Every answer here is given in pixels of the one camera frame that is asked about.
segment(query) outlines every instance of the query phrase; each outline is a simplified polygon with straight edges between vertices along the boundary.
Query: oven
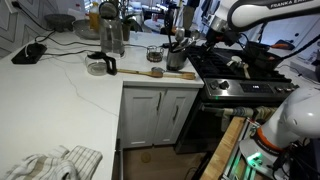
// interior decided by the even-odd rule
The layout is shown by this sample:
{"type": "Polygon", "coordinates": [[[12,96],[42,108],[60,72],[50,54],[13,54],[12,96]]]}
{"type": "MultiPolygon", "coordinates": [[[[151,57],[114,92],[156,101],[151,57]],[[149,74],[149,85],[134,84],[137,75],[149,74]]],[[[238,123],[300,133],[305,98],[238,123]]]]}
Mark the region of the oven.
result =
{"type": "Polygon", "coordinates": [[[235,55],[244,62],[252,61],[237,50],[214,48],[203,53],[201,47],[194,47],[189,51],[188,59],[205,85],[174,146],[176,153],[214,152],[233,115],[247,117],[260,106],[279,107],[297,88],[277,71],[259,69],[254,64],[247,69],[251,76],[247,79],[243,69],[227,65],[235,55]],[[227,109],[236,113],[226,114],[227,109]]]}

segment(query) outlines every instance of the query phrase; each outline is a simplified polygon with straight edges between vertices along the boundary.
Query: cabinet door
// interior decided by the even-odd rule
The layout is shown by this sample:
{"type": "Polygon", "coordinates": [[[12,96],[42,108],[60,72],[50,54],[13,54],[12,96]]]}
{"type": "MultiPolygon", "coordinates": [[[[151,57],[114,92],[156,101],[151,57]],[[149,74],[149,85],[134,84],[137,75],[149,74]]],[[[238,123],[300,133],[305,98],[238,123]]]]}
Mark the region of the cabinet door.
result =
{"type": "Polygon", "coordinates": [[[151,146],[164,90],[124,88],[121,104],[123,148],[151,146]]]}
{"type": "Polygon", "coordinates": [[[174,144],[198,89],[168,89],[161,107],[154,144],[174,144]]]}

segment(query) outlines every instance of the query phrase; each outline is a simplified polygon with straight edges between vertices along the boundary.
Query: wooden board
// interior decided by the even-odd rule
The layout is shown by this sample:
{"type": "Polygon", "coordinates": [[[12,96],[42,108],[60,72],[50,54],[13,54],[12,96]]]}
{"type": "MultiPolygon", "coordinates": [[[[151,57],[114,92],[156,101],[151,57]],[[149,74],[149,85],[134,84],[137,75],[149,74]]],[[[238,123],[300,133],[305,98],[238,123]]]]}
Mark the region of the wooden board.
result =
{"type": "MultiPolygon", "coordinates": [[[[217,180],[220,178],[228,163],[233,147],[238,140],[239,134],[244,125],[244,121],[245,118],[243,117],[233,118],[218,148],[216,149],[204,173],[202,174],[201,180],[217,180]]],[[[246,162],[243,158],[241,158],[235,171],[235,174],[239,179],[244,178],[245,166],[246,162]]],[[[268,178],[265,178],[257,173],[255,179],[263,180],[268,178]]]]}

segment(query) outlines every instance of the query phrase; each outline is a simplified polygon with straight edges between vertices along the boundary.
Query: green light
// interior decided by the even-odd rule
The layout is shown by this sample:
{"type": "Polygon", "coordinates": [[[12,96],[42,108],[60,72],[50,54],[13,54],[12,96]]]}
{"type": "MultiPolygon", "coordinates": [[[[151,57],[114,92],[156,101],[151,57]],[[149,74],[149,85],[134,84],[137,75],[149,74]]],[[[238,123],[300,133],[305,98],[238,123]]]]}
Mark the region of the green light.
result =
{"type": "Polygon", "coordinates": [[[247,158],[247,160],[248,161],[252,161],[253,159],[255,159],[256,157],[259,157],[259,156],[261,156],[261,153],[260,152],[256,152],[256,153],[252,154],[251,156],[249,156],[247,158]]]}

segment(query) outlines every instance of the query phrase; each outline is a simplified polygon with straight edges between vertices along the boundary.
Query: checkered towel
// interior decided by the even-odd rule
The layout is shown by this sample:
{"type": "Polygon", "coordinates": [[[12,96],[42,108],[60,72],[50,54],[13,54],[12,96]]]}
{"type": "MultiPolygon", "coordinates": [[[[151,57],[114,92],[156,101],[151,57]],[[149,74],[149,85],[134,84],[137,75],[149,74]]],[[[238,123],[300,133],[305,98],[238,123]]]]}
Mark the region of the checkered towel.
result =
{"type": "Polygon", "coordinates": [[[53,150],[49,155],[36,154],[14,166],[6,180],[87,180],[102,159],[100,152],[77,146],[70,153],[63,146],[53,150]]]}

